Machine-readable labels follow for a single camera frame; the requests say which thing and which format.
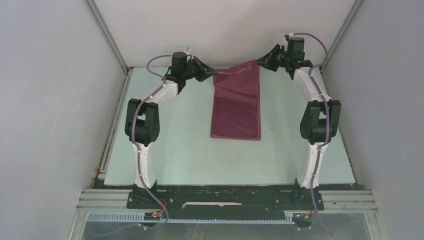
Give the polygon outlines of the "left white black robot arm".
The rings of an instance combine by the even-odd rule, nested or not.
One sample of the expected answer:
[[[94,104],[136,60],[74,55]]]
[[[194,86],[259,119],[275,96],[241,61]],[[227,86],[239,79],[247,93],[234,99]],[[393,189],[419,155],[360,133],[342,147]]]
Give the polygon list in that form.
[[[136,163],[132,192],[145,208],[153,208],[158,202],[158,194],[154,192],[157,178],[149,163],[149,147],[160,134],[159,106],[180,94],[188,80],[203,82],[219,72],[184,51],[174,52],[169,58],[171,65],[164,74],[146,66],[149,73],[160,78],[159,87],[146,97],[132,98],[127,103],[124,132],[133,145]]]

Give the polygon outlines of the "maroon cloth napkin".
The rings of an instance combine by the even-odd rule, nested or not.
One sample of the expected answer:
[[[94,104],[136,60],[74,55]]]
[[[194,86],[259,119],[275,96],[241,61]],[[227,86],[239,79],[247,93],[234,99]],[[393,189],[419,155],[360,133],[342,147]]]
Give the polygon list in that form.
[[[210,137],[261,140],[260,66],[254,60],[213,76]]]

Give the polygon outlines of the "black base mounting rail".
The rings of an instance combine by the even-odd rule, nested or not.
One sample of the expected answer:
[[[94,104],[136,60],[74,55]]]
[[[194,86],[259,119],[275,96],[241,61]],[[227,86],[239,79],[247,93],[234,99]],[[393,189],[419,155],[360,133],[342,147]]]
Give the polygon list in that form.
[[[126,207],[162,211],[163,217],[281,220],[287,211],[309,214],[324,209],[322,195],[296,197],[295,185],[156,185],[155,198],[128,194]]]

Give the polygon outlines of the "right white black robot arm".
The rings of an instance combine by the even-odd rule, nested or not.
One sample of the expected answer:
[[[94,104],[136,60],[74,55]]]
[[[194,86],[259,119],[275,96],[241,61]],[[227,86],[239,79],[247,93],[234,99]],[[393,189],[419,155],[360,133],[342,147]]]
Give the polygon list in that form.
[[[336,136],[339,127],[341,103],[332,99],[320,87],[314,70],[321,64],[313,65],[305,58],[305,33],[285,35],[282,45],[277,44],[265,56],[255,62],[262,68],[276,72],[282,68],[289,74],[302,91],[306,107],[299,125],[301,137],[305,140],[305,154],[301,170],[295,179],[291,204],[304,209],[319,192],[319,172],[323,156]]]

